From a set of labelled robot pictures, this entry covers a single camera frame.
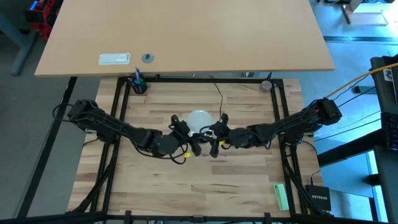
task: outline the green object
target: green object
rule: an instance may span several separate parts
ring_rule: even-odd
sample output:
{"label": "green object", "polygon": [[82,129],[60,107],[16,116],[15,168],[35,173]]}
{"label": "green object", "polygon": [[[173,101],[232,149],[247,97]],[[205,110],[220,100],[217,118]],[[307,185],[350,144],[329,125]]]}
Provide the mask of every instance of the green object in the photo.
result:
{"label": "green object", "polygon": [[287,203],[287,196],[285,190],[285,184],[274,184],[274,190],[276,194],[276,199],[278,201],[279,209],[281,211],[286,211],[289,209],[289,204]]}

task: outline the light wood desk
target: light wood desk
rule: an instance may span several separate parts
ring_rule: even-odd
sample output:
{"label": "light wood desk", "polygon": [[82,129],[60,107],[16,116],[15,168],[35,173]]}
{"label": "light wood desk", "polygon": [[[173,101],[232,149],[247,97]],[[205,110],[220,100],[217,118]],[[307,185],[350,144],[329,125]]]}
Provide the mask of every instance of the light wood desk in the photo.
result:
{"label": "light wood desk", "polygon": [[[99,86],[96,102],[107,113],[111,111],[116,80],[103,78]],[[284,83],[290,114],[300,111],[303,98],[299,81],[285,79]],[[275,121],[271,94],[259,91],[259,84],[217,85],[224,96],[223,112],[229,116],[230,128]],[[116,117],[123,93],[122,89]],[[145,95],[131,91],[125,122],[169,133],[167,126],[173,114],[187,120],[192,110],[203,109],[217,118],[220,101],[213,83],[149,83]],[[95,137],[89,134],[86,141]],[[96,141],[83,148],[68,209],[75,208],[94,186],[102,146]],[[216,159],[208,155],[208,144],[201,147],[201,156],[190,157],[178,166],[172,161],[144,157],[128,139],[122,138],[109,213],[124,215],[125,210],[131,210],[134,215],[261,217],[269,212],[272,217],[290,216],[289,211],[279,210],[273,189],[273,183],[284,182],[277,139],[269,151],[264,147],[220,149]],[[317,156],[306,144],[298,145],[297,153],[303,184],[309,184],[310,175],[319,169]],[[314,182],[322,184],[319,174],[314,176]],[[300,212],[295,187],[293,193],[296,211]],[[102,198],[103,192],[99,197],[100,210]]]}
{"label": "light wood desk", "polygon": [[[130,53],[129,65],[99,56]],[[152,63],[143,63],[153,54]],[[307,0],[66,0],[37,76],[335,68]]]}

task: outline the white label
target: white label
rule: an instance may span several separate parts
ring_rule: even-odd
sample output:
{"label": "white label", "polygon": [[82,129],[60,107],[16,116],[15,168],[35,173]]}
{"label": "white label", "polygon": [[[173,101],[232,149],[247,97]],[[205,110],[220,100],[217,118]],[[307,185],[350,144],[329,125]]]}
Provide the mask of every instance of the white label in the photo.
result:
{"label": "white label", "polygon": [[99,65],[128,65],[130,64],[130,54],[101,54],[98,63]]}
{"label": "white label", "polygon": [[383,70],[384,80],[387,82],[392,82],[392,71],[391,68],[387,68]]}

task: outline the yellow cable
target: yellow cable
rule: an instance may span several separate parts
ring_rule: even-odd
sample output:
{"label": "yellow cable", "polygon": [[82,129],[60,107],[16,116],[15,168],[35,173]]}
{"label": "yellow cable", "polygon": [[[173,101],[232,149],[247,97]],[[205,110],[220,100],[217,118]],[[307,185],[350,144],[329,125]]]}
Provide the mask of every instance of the yellow cable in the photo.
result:
{"label": "yellow cable", "polygon": [[373,74],[373,73],[376,73],[376,72],[380,72],[380,71],[382,71],[382,70],[384,70],[384,69],[392,68],[392,67],[395,67],[395,66],[398,66],[398,63],[393,63],[393,64],[391,64],[391,65],[387,65],[387,66],[384,66],[384,67],[381,67],[381,68],[377,68],[377,69],[375,69],[375,70],[371,70],[370,72],[366,72],[365,74],[360,75],[360,76],[354,78],[353,80],[349,81],[348,83],[346,83],[346,84],[343,85],[342,87],[338,88],[337,90],[333,91],[333,92],[330,93],[329,95],[325,96],[325,98],[329,98],[331,95],[334,95],[334,94],[337,93],[338,91],[344,89],[344,88],[347,87],[349,84],[355,82],[356,80],[359,80],[359,79],[362,78],[362,77],[365,77],[365,76],[368,76],[368,75],[370,75],[370,74]]}
{"label": "yellow cable", "polygon": [[325,1],[323,1],[323,0],[319,0],[320,2],[322,2],[324,5],[326,5],[326,6],[330,6],[330,5],[332,5],[332,4],[336,4],[336,3],[338,3],[338,2],[340,2],[341,0],[337,0],[337,1],[335,1],[335,2],[333,2],[333,3],[326,3]]}

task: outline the netgear logo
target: netgear logo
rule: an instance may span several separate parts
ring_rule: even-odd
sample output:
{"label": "netgear logo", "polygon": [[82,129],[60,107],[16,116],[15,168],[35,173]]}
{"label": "netgear logo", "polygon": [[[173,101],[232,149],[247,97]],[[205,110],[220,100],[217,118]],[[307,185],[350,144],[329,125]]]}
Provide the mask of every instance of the netgear logo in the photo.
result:
{"label": "netgear logo", "polygon": [[327,198],[327,197],[325,197],[325,196],[312,195],[312,197],[313,197],[313,198],[315,198],[315,199],[328,200],[328,198]]}

